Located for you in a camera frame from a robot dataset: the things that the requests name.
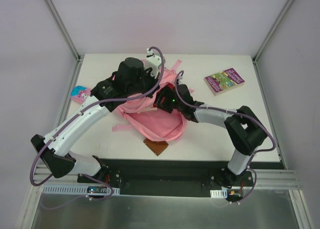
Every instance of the purple book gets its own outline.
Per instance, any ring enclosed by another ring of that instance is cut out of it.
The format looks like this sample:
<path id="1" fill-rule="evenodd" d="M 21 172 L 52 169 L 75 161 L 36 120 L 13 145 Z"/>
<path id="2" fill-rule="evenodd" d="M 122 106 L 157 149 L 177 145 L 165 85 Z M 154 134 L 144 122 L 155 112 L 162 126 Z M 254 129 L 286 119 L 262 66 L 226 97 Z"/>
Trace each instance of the purple book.
<path id="1" fill-rule="evenodd" d="M 245 84 L 245 80 L 233 68 L 206 76 L 204 81 L 215 96 Z"/>

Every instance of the tabletop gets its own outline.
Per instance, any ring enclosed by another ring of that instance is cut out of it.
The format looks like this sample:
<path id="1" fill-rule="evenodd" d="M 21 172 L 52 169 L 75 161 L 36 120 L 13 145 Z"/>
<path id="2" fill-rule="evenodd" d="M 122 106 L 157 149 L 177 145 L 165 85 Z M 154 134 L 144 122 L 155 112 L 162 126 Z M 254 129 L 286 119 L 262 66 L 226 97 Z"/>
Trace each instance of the tabletop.
<path id="1" fill-rule="evenodd" d="M 145 54 L 86 54 L 83 59 L 77 86 L 93 88 L 98 82 L 109 78 L 127 57 L 145 58 Z M 214 107 L 238 109 L 245 105 L 252 109 L 266 129 L 271 126 L 264 105 L 256 72 L 248 55 L 191 55 L 164 54 L 165 67 L 171 69 L 177 60 L 182 63 L 177 72 L 184 70 L 182 83 L 193 89 L 193 99 Z M 204 77 L 234 68 L 245 84 L 231 91 L 214 96 Z M 68 116 L 80 105 L 71 102 Z M 168 148 L 156 156 L 144 143 L 145 137 L 135 129 L 112 132 L 112 127 L 129 124 L 112 112 L 93 125 L 73 145 L 71 151 L 84 156 L 108 159 L 183 160 L 183 161 L 229 161 L 235 150 L 226 129 L 207 123 L 189 122 L 177 141 L 169 141 Z M 267 138 L 260 149 L 271 148 Z M 258 153 L 255 162 L 279 162 L 277 150 Z"/>

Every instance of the pink fabric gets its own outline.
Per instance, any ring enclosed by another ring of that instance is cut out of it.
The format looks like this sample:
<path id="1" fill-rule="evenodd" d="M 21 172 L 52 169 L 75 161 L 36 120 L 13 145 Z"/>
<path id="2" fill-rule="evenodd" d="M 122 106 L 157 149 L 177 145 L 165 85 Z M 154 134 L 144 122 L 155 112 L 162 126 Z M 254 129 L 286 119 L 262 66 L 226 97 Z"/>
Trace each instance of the pink fabric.
<path id="1" fill-rule="evenodd" d="M 160 89 L 167 84 L 175 84 L 176 70 L 181 62 L 181 60 L 178 60 L 171 70 L 164 69 Z M 136 130 L 151 141 L 177 140 L 183 134 L 188 121 L 177 110 L 173 110 L 172 113 L 161 109 L 148 110 L 148 108 L 153 107 L 158 91 L 155 92 L 152 98 L 143 97 L 137 100 L 127 101 L 118 106 L 115 112 L 128 120 Z M 121 130 L 121 126 L 119 127 L 119 125 L 117 125 L 117 128 L 112 128 L 112 131 L 119 130 Z"/>

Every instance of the gray wall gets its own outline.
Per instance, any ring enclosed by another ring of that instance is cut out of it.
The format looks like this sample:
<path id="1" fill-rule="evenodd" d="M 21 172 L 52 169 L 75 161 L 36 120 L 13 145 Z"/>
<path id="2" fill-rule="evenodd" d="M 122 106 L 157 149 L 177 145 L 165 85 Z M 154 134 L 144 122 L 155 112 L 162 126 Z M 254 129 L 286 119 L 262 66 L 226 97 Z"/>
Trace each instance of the gray wall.
<path id="1" fill-rule="evenodd" d="M 36 156 L 56 122 L 75 60 L 43 0 L 0 0 L 0 228 L 16 227 Z"/>
<path id="2" fill-rule="evenodd" d="M 258 61 L 289 169 L 296 169 L 320 228 L 320 3 L 297 0 Z"/>
<path id="3" fill-rule="evenodd" d="M 84 53 L 253 56 L 286 0 L 53 0 Z"/>

